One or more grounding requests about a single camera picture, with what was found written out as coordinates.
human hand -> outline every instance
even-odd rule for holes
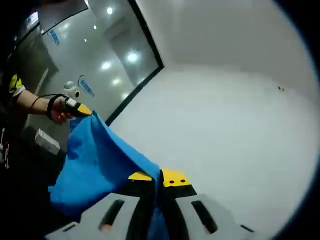
[[[51,119],[58,124],[62,124],[71,118],[72,115],[69,112],[65,112],[65,97],[58,97],[52,105]]]

blue cloth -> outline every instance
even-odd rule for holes
[[[159,167],[115,135],[95,111],[70,121],[70,128],[63,169],[55,186],[49,187],[50,200],[59,211],[79,216],[137,171],[158,182]]]

white box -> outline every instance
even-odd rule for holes
[[[54,140],[40,128],[35,134],[34,142],[54,155],[57,155],[60,150],[59,142]]]

blue fabric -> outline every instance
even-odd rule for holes
[[[95,111],[70,121],[70,128],[63,169],[55,186],[49,187],[50,200],[59,211],[79,216],[137,171],[158,183],[159,167],[115,135]],[[161,221],[161,213],[155,215]]]

black wrist strap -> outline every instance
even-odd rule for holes
[[[54,97],[52,97],[52,98],[49,100],[48,107],[46,108],[46,114],[45,114],[45,115],[46,115],[50,120],[52,120],[52,118],[51,118],[52,106],[54,105],[55,100],[57,100],[57,98],[59,98],[59,97],[65,97],[65,98],[66,98],[67,96],[59,93],[59,94],[55,95]]]

